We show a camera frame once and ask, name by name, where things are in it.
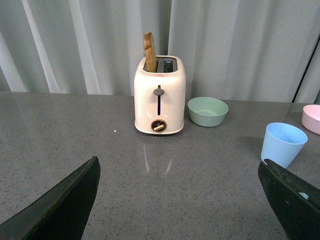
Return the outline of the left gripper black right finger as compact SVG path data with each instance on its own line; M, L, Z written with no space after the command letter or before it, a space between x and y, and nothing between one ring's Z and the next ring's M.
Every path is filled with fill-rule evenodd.
M270 159L261 161L258 178L290 240L320 238L320 190Z

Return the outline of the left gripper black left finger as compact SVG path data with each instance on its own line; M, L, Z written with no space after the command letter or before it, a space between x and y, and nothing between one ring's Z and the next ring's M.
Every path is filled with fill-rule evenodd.
M101 175L93 156L31 205L0 225L2 240L80 240Z

